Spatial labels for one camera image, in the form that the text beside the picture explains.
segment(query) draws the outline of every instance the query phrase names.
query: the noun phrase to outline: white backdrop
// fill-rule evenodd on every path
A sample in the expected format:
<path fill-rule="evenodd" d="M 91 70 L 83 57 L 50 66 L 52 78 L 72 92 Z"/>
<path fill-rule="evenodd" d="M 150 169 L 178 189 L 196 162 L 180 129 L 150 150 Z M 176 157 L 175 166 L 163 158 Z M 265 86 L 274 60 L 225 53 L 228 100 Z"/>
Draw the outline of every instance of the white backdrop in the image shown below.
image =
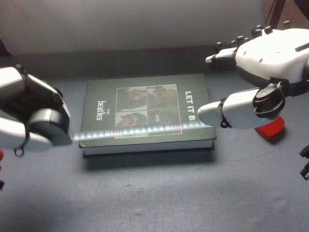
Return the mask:
<path fill-rule="evenodd" d="M 0 0 L 14 55 L 228 42 L 263 23 L 262 0 Z"/>

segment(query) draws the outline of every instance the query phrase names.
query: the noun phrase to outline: table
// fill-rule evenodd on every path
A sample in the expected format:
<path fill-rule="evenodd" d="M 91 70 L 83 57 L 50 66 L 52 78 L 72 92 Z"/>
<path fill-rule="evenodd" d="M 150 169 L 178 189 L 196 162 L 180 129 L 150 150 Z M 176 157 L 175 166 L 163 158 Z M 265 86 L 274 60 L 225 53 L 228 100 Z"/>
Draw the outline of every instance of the table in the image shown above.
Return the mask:
<path fill-rule="evenodd" d="M 54 78 L 81 127 L 86 83 Z M 210 99 L 252 86 L 235 72 L 207 72 Z M 83 159 L 78 144 L 21 159 L 6 151 L 0 178 L 0 231 L 260 232 L 308 230 L 308 95 L 287 98 L 282 138 L 218 129 L 214 150 Z"/>

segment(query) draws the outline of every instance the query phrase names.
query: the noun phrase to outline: four-panel photo grid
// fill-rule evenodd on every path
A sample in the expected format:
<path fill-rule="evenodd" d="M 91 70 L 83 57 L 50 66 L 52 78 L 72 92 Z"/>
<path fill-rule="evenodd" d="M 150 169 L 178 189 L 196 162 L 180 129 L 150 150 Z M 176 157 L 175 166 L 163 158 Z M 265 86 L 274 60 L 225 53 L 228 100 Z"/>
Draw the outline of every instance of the four-panel photo grid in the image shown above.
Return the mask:
<path fill-rule="evenodd" d="M 118 88 L 115 130 L 180 124 L 176 84 Z M 182 130 L 119 134 L 115 139 L 181 134 Z"/>

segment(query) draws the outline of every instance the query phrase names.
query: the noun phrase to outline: red object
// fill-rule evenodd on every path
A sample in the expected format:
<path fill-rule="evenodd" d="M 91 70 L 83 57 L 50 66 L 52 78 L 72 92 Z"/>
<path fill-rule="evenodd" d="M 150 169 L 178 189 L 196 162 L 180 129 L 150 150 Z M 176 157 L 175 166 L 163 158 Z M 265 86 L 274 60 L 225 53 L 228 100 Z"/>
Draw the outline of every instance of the red object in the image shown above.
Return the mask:
<path fill-rule="evenodd" d="M 4 152 L 0 149 L 0 161 L 3 159 L 4 157 Z"/>
<path fill-rule="evenodd" d="M 284 128 L 284 120 L 282 117 L 278 117 L 275 121 L 268 123 L 262 127 L 255 128 L 256 132 L 259 133 L 267 141 L 273 140 Z"/>

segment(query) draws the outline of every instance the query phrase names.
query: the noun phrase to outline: hardcover book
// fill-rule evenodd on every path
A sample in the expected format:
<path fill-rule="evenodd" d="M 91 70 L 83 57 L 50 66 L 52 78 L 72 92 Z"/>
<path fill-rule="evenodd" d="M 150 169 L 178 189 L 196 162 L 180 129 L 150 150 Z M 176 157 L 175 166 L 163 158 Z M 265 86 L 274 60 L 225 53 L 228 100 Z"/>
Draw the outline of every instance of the hardcover book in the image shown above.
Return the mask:
<path fill-rule="evenodd" d="M 88 81 L 80 148 L 110 154 L 212 147 L 197 110 L 209 103 L 204 74 Z"/>

